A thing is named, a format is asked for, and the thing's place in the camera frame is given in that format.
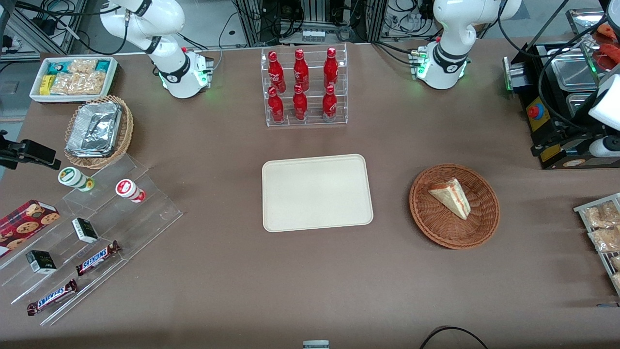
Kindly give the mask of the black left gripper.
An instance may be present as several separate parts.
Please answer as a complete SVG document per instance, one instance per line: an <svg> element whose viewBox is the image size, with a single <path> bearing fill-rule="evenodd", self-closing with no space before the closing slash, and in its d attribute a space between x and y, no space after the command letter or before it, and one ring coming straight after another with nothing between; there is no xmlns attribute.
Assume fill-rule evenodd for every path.
<svg viewBox="0 0 620 349"><path fill-rule="evenodd" d="M594 132L591 129L569 129L560 136L531 136L534 157L553 157L563 152L589 152L593 143Z"/></svg>

